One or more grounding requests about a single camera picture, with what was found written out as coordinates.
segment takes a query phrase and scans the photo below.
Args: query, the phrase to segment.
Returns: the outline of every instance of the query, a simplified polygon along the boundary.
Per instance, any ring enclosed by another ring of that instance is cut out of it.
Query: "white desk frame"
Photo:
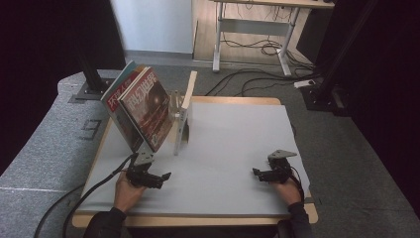
[[[299,15],[301,7],[307,8],[333,8],[333,3],[324,3],[322,0],[262,0],[262,1],[246,1],[246,0],[213,0],[219,2],[219,16],[217,21],[216,46],[213,55],[213,71],[220,71],[220,36],[222,32],[228,33],[242,33],[268,36],[285,36],[284,43],[281,49],[277,50],[278,59],[285,76],[291,76],[290,68],[287,64],[287,47],[290,43],[291,35],[296,25],[296,20]],[[256,4],[256,5],[271,5],[271,6],[285,6],[292,7],[293,13],[290,23],[277,22],[263,22],[250,21],[240,19],[223,18],[223,4],[224,3],[241,3],[241,4]]]

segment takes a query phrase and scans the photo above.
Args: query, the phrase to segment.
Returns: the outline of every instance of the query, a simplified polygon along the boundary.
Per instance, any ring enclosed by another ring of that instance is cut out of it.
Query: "cable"
[[[208,96],[213,90],[215,90],[223,81],[225,81],[227,79],[226,84],[219,90],[216,92],[215,95],[217,95],[222,89],[224,89],[226,87],[226,85],[229,83],[229,81],[236,75],[238,74],[243,74],[243,73],[263,73],[275,78],[284,78],[285,80],[290,80],[290,77],[283,77],[283,76],[279,76],[277,74],[274,73],[270,73],[270,72],[266,72],[262,69],[259,68],[243,68],[243,69],[239,69],[237,72],[233,72],[230,73],[229,75],[225,76],[224,78],[222,78],[212,89],[210,89],[205,95]]]
[[[291,130],[293,131],[293,137],[296,138],[296,135],[297,135],[296,127],[291,122],[290,122],[290,126],[291,126]]]
[[[70,194],[72,194],[73,192],[75,192],[76,190],[80,189],[81,187],[83,187],[84,184],[81,184],[79,186],[77,186],[76,188],[74,188],[73,190],[69,191],[68,193],[66,193],[64,196],[62,196],[59,200],[57,200],[48,210],[47,212],[44,214],[43,218],[41,218],[40,223],[38,223],[37,226],[37,230],[35,231],[34,234],[34,238],[38,238],[40,237],[40,232],[41,229],[43,228],[44,222],[46,222],[47,217],[50,215],[50,213],[53,211],[53,209],[60,203],[62,202],[66,197],[68,197]]]
[[[241,13],[239,12],[239,3],[237,3],[237,8],[238,8],[238,15],[241,17],[241,19],[244,19],[241,15]]]
[[[228,45],[231,48],[261,49],[262,54],[266,55],[266,56],[277,56],[279,54],[277,52],[277,50],[280,50],[282,48],[282,45],[280,43],[270,40],[269,36],[266,40],[261,40],[261,41],[258,41],[258,42],[252,43],[252,44],[244,45],[244,44],[241,44],[241,43],[238,43],[238,42],[226,40],[225,33],[222,33],[222,34],[223,34],[223,41],[220,41],[220,42],[226,43],[226,45]],[[274,53],[269,53],[266,49],[273,49]],[[307,62],[303,62],[303,61],[298,60],[295,57],[295,56],[298,56],[298,54],[295,54],[295,53],[293,53],[289,50],[287,50],[286,54],[289,58],[290,63],[293,64],[293,65],[299,65],[299,66],[306,67],[306,68],[309,68],[309,69],[314,69],[315,68],[315,65],[313,63],[307,63]]]
[[[241,96],[245,97],[244,92],[249,91],[249,90],[252,90],[252,89],[255,89],[255,88],[258,88],[258,87],[254,87],[254,88],[248,88],[248,89],[246,89],[246,87],[247,87],[248,83],[250,83],[250,82],[252,82],[252,81],[258,81],[258,80],[285,80],[285,79],[280,79],[280,78],[271,78],[271,77],[257,77],[257,78],[252,78],[252,79],[249,79],[248,81],[246,81],[246,82],[242,85],[242,89],[241,89],[241,92],[240,92]],[[282,83],[282,84],[280,84],[280,83],[279,83],[279,85],[284,86],[284,85],[287,85],[287,84],[293,84],[294,82],[296,82],[296,81],[295,81],[295,80],[293,80],[293,81],[288,82],[288,83]]]
[[[274,8],[274,14],[272,15],[272,20],[275,22],[275,21],[277,21],[277,18],[278,18],[278,13],[280,12],[280,7],[275,7]]]
[[[270,86],[265,86],[265,87],[251,87],[251,88],[247,88],[246,90],[241,91],[241,92],[235,94],[234,97],[236,97],[236,96],[238,96],[240,94],[244,96],[244,92],[250,91],[250,90],[254,90],[254,89],[267,89],[267,88],[270,88],[270,87],[274,87],[276,85],[284,86],[284,85],[289,85],[289,84],[292,84],[292,83],[294,83],[294,82],[289,82],[289,83],[274,83],[274,84],[272,84]]]
[[[265,72],[265,71],[254,71],[254,73],[263,73],[263,74],[268,74],[268,75],[271,75],[271,76],[276,76],[275,74],[271,74],[271,73],[269,73],[269,72]],[[228,83],[229,83],[229,81],[234,77],[235,75],[232,75],[232,77],[230,77],[227,81],[226,81],[226,84],[222,87],[222,88],[220,88],[220,90],[219,91],[217,91],[216,92],[216,94],[215,94],[215,96],[220,92],[220,91],[222,91],[227,85],[228,85]],[[242,94],[242,96],[244,96],[244,94],[243,94],[243,92],[245,92],[246,90],[245,90],[245,86],[250,82],[250,81],[254,81],[254,80],[263,80],[263,79],[268,79],[268,80],[270,80],[270,79],[272,79],[272,80],[288,80],[288,79],[283,79],[283,78],[279,78],[279,77],[275,77],[275,78],[272,78],[272,77],[258,77],[258,78],[253,78],[253,79],[250,79],[250,80],[248,80],[248,81],[246,81],[244,84],[243,84],[243,87],[242,87],[242,90],[241,90],[241,94]]]
[[[263,18],[264,20],[266,20],[266,18],[269,16],[269,14],[271,14],[271,12],[272,12],[272,8],[273,8],[274,6],[270,6],[269,7],[269,12],[268,12],[268,14]]]
[[[294,69],[294,74],[296,74],[296,76],[300,77],[299,74],[297,73],[298,70],[310,70],[306,67],[297,67]]]
[[[74,207],[71,209],[71,211],[68,213],[67,217],[65,218],[64,224],[62,225],[62,238],[66,238],[66,232],[67,232],[67,226],[68,221],[70,220],[71,216],[73,215],[74,211],[79,207],[79,205],[92,193],[96,188],[103,185],[105,182],[109,181],[114,175],[119,173],[124,165],[131,159],[135,159],[137,157],[138,153],[134,153],[133,155],[129,156],[121,165],[117,168],[117,170],[113,171],[111,175],[106,177],[104,180],[100,181],[96,185],[94,185],[92,188],[90,188],[81,198],[80,200],[74,205]]]
[[[248,10],[251,10],[251,9],[254,7],[254,3],[251,3],[251,7],[248,7],[248,3],[246,3],[246,4],[245,4],[245,7],[246,7]]]
[[[278,77],[278,78],[267,78],[267,77],[261,77],[261,78],[253,78],[253,79],[250,79],[250,80],[246,81],[246,82],[243,84],[241,92],[244,92],[244,91],[245,91],[245,88],[246,88],[246,86],[247,86],[247,84],[249,84],[249,83],[250,83],[250,82],[252,82],[252,81],[263,80],[263,79],[270,79],[270,80],[283,80],[283,81],[291,81],[290,83],[288,83],[288,84],[291,84],[291,83],[294,83],[294,82],[298,81],[297,79],[307,79],[307,78],[312,78],[312,75],[316,75],[316,74],[308,74],[308,75],[304,75],[304,76],[301,76],[301,77]]]
[[[294,167],[291,167],[291,168],[296,172],[299,179],[297,179],[294,175],[290,175],[290,178],[294,182],[296,182],[297,189],[299,190],[299,194],[300,194],[300,199],[302,200],[302,202],[305,202],[305,193],[303,192],[302,181],[300,179],[299,172]]]

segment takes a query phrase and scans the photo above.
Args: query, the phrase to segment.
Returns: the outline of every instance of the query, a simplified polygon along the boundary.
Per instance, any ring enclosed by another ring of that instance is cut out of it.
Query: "dark sleeve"
[[[89,222],[83,237],[114,238],[121,236],[123,221],[127,215],[112,207],[110,211],[96,213]]]
[[[302,202],[296,202],[288,206],[290,212],[290,224],[296,238],[313,238],[309,216],[303,208]]]

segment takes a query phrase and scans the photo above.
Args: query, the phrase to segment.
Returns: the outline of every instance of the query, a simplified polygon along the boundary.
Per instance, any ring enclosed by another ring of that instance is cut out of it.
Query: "white wall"
[[[191,0],[111,0],[126,51],[192,54]]]

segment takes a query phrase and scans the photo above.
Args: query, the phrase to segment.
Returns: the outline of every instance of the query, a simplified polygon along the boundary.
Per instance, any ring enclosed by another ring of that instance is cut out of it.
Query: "black tripod base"
[[[310,111],[328,111],[336,116],[349,116],[347,112],[349,94],[340,87],[335,87],[327,100],[319,99],[319,90],[316,87],[300,88],[306,109]]]
[[[73,94],[68,102],[84,103],[85,100],[100,100],[104,92],[112,84],[115,78],[101,78],[102,88],[100,90],[92,90],[87,82],[81,86],[77,94]]]
[[[303,100],[306,104],[306,109],[310,111],[328,111],[331,112],[335,108],[335,104],[331,99],[329,100],[318,100],[318,88],[315,87],[301,87],[300,92],[302,93]]]

